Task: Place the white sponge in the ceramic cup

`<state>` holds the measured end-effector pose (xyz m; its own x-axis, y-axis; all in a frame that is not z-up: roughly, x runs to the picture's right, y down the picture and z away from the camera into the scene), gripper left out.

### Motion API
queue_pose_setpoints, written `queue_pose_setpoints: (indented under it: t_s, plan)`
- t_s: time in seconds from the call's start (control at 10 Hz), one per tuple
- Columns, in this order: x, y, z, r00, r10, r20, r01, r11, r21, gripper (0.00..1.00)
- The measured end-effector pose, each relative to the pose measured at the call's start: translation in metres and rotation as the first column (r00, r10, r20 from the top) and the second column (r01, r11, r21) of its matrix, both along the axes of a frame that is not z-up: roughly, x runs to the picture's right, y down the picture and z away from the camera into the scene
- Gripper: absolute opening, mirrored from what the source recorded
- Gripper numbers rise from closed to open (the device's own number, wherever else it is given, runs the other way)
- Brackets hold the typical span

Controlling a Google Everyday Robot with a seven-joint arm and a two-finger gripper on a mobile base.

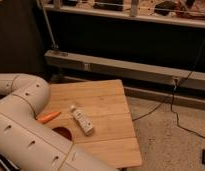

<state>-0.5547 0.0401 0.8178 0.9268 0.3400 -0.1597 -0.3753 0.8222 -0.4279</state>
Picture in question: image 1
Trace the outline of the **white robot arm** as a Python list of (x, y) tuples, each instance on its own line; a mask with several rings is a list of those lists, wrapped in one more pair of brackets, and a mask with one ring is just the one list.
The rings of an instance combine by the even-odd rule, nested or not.
[(24, 171), (118, 171), (36, 120), (48, 83), (27, 74), (0, 74), (0, 154)]

